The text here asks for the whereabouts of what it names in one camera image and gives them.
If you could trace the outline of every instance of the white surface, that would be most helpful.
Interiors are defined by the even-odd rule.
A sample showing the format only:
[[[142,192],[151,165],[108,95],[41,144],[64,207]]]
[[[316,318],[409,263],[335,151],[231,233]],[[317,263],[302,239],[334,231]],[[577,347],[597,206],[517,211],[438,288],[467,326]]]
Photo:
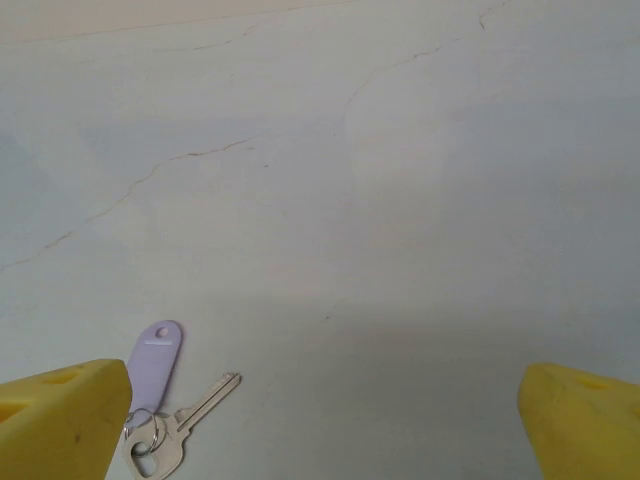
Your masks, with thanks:
[[[0,44],[353,0],[0,0]]]
[[[526,364],[640,380],[639,8],[360,1],[0,47],[0,381],[175,319],[166,409],[244,375],[176,480],[539,479]]]

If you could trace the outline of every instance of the crack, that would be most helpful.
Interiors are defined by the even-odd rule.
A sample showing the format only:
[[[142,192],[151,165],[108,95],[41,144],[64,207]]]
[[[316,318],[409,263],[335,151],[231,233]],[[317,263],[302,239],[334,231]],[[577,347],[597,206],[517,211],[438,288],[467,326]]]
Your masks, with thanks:
[[[459,38],[455,38],[455,39],[453,39],[451,42],[449,42],[449,43],[447,44],[447,46],[448,46],[448,45],[451,45],[452,43],[455,43],[455,42],[457,42],[457,41],[459,41],[459,40],[460,40]],[[380,75],[381,73],[386,72],[386,71],[389,71],[389,70],[392,70],[392,69],[394,69],[394,68],[396,68],[396,67],[399,67],[399,66],[401,66],[401,65],[405,65],[405,64],[407,64],[407,63],[409,63],[409,62],[413,62],[413,61],[414,61],[414,60],[416,60],[417,58],[420,58],[420,57],[428,57],[429,55],[433,55],[434,53],[437,53],[438,51],[442,50],[442,48],[444,48],[444,46],[443,46],[443,45],[439,45],[439,46],[437,46],[436,48],[434,48],[434,49],[432,49],[432,50],[427,50],[427,51],[424,51],[424,52],[416,53],[416,54],[414,54],[414,55],[410,56],[409,58],[404,58],[404,59],[402,59],[402,60],[400,60],[400,61],[398,61],[398,62],[396,62],[396,63],[394,63],[394,64],[392,64],[392,65],[387,65],[386,67],[376,68],[375,70],[373,70],[373,71],[369,74],[369,76],[368,76],[368,77],[367,77],[367,79],[362,83],[362,85],[360,85],[360,86],[356,89],[356,91],[355,91],[355,92],[353,92],[353,93],[351,94],[351,96],[350,96],[350,97],[347,99],[347,101],[345,102],[343,109],[344,109],[344,110],[346,110],[346,109],[349,107],[349,105],[351,104],[351,102],[353,102],[353,100],[358,96],[358,94],[359,94],[359,93],[360,93],[360,92],[361,92],[361,91],[362,91],[362,90],[363,90],[367,85],[369,85],[369,84],[370,84],[370,83],[371,83],[371,82],[372,82],[372,81],[373,81],[373,80],[374,80],[378,75]]]
[[[224,42],[212,43],[211,45],[202,45],[200,47],[189,47],[189,48],[157,48],[157,49],[154,49],[153,51],[155,53],[185,52],[187,50],[207,50],[209,48],[221,47],[222,45],[228,45],[231,42],[235,42],[236,40],[240,40],[241,38],[246,37],[265,21],[266,21],[266,18],[263,18],[259,22],[256,22],[253,25],[250,25],[249,27],[247,27],[245,31],[242,33],[242,35],[238,37],[230,38],[229,40],[225,40]]]
[[[75,230],[70,230],[67,233],[65,233],[64,235],[62,235],[61,237],[56,238],[53,242],[48,243],[47,245],[42,247],[40,250],[37,251],[37,253],[35,255],[31,255],[30,257],[22,258],[20,260],[16,260],[15,262],[11,262],[11,263],[7,263],[6,265],[3,265],[2,267],[0,267],[0,273],[4,272],[8,268],[16,267],[18,265],[22,265],[23,263],[27,263],[27,262],[30,262],[31,260],[34,260],[34,259],[38,258],[44,252],[46,252],[47,250],[49,250],[51,248],[56,247],[60,242],[62,242],[63,240],[66,240],[67,238],[69,238],[74,233],[75,233]]]
[[[484,21],[483,21],[484,17],[486,17],[487,15],[489,15],[492,12],[495,12],[499,8],[504,7],[508,3],[511,3],[512,1],[513,0],[504,0],[500,5],[495,5],[495,6],[491,7],[491,8],[488,8],[487,10],[484,11],[484,13],[480,14],[480,16],[478,17],[478,23],[480,24],[482,29],[485,30]]]
[[[336,1],[335,3],[331,3],[331,6],[339,6],[339,5],[347,5],[349,3],[357,3],[358,1],[361,0],[340,0],[340,1]],[[305,10],[305,9],[310,9],[310,8],[321,8],[324,7],[325,5],[303,5],[300,7],[291,7],[291,8],[274,8],[272,10],[267,10],[264,12],[260,12],[261,15],[267,15],[267,14],[279,14],[282,12],[288,12],[291,10]],[[65,42],[65,41],[69,41],[69,40],[74,40],[75,38],[78,37],[87,37],[87,36],[94,36],[94,35],[103,35],[105,33],[113,33],[113,32],[125,32],[127,30],[142,30],[142,29],[147,29],[147,28],[157,28],[157,27],[166,27],[169,25],[184,25],[184,24],[188,24],[188,23],[200,23],[200,22],[209,22],[209,21],[215,21],[215,20],[220,20],[222,18],[232,18],[232,17],[238,17],[238,16],[242,16],[242,14],[238,14],[238,15],[223,15],[221,17],[219,16],[213,16],[213,17],[207,17],[207,18],[201,18],[201,19],[197,19],[197,20],[186,20],[186,21],[178,21],[178,22],[167,22],[167,23],[158,23],[158,24],[152,24],[152,25],[138,25],[135,27],[123,27],[123,28],[115,28],[115,29],[111,29],[111,30],[102,30],[99,32],[87,32],[87,33],[75,33],[75,34],[68,34],[68,35],[63,35],[63,36],[59,36],[59,37],[52,37],[52,38],[35,38],[32,40],[20,40],[17,42],[0,42],[0,47],[5,47],[8,45],[21,45],[24,43],[58,43],[58,42]]]
[[[105,215],[107,215],[108,213],[112,212],[115,208],[117,208],[119,205],[121,205],[122,203],[124,203],[127,198],[129,198],[133,192],[135,191],[135,189],[141,185],[142,183],[146,182],[147,180],[149,180],[151,177],[153,177],[153,175],[162,167],[166,167],[167,165],[169,165],[171,162],[174,162],[176,160],[182,160],[188,157],[203,157],[205,155],[212,155],[214,153],[221,153],[221,152],[226,152],[227,150],[229,150],[230,148],[233,148],[237,145],[242,145],[243,143],[247,143],[250,142],[252,140],[255,140],[257,137],[250,137],[247,138],[245,140],[240,140],[237,142],[233,142],[230,143],[229,145],[226,145],[224,147],[221,148],[214,148],[213,150],[207,150],[205,152],[191,152],[191,153],[186,153],[184,155],[180,155],[178,157],[173,157],[170,158],[168,160],[165,160],[162,163],[157,164],[156,166],[154,166],[151,171],[145,175],[144,177],[136,180],[135,182],[133,182],[131,185],[129,185],[129,188],[127,188],[127,193],[125,193],[122,197],[120,197],[118,200],[115,201],[115,203],[113,205],[111,205],[109,208],[103,210],[100,213],[97,213],[89,218],[86,218],[84,220],[84,224],[89,224],[91,222],[93,222],[94,220],[97,220],[98,218],[104,217]],[[22,258],[20,260],[16,260],[14,262],[11,263],[7,263],[6,265],[3,265],[0,267],[0,273],[4,272],[5,270],[11,268],[11,267],[16,267],[18,265],[22,265],[23,263],[27,263],[30,262],[31,260],[35,260],[36,258],[38,258],[40,255],[42,255],[43,253],[45,253],[47,250],[51,250],[52,248],[57,247],[61,242],[63,242],[64,240],[70,238],[75,232],[77,231],[77,229],[74,230],[70,230],[67,233],[65,233],[64,235],[62,235],[61,237],[56,238],[53,242],[48,243],[47,245],[45,245],[44,247],[42,247],[40,250],[38,250],[34,255],[27,257],[27,258]]]

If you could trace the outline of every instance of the key ring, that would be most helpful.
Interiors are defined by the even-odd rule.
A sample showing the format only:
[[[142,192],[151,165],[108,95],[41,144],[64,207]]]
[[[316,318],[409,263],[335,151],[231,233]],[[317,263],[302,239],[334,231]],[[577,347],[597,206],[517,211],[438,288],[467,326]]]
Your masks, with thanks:
[[[151,442],[151,445],[144,452],[136,452],[134,450],[131,450],[131,454],[134,457],[142,458],[142,457],[145,457],[145,456],[149,455],[157,447],[159,447],[159,445],[158,445],[158,434],[159,434],[159,431],[160,431],[160,427],[158,426],[157,417],[149,409],[144,408],[144,407],[136,408],[133,412],[129,412],[127,414],[127,419],[125,421],[125,427],[124,427],[124,439],[125,439],[125,441],[129,438],[129,435],[131,434],[131,431],[129,431],[129,427],[126,426],[126,423],[130,422],[131,420],[133,420],[133,417],[138,412],[147,412],[150,415],[150,417],[153,419],[153,425],[155,427],[155,431],[153,432],[153,441]]]

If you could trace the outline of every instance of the silver key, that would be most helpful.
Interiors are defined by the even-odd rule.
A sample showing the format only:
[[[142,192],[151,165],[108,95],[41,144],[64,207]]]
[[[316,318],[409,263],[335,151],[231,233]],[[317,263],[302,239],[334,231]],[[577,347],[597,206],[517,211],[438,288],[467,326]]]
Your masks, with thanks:
[[[122,445],[122,454],[133,476],[137,480],[163,480],[171,475],[182,463],[182,443],[191,435],[191,428],[229,395],[241,379],[237,373],[225,373],[192,407],[180,409],[167,417],[155,415],[151,421],[133,430]],[[138,443],[152,445],[155,435],[158,436],[157,447],[150,453],[155,470],[151,475],[144,475],[133,452]]]

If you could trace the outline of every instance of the key blade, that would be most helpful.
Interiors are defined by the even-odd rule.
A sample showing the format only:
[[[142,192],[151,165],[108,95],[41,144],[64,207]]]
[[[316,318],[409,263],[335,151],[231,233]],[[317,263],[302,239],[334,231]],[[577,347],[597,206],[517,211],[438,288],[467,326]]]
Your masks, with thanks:
[[[242,381],[239,373],[225,373],[213,387],[191,408],[185,408],[175,413],[178,422],[177,431],[190,430],[198,421],[211,411],[218,403],[229,395]]]

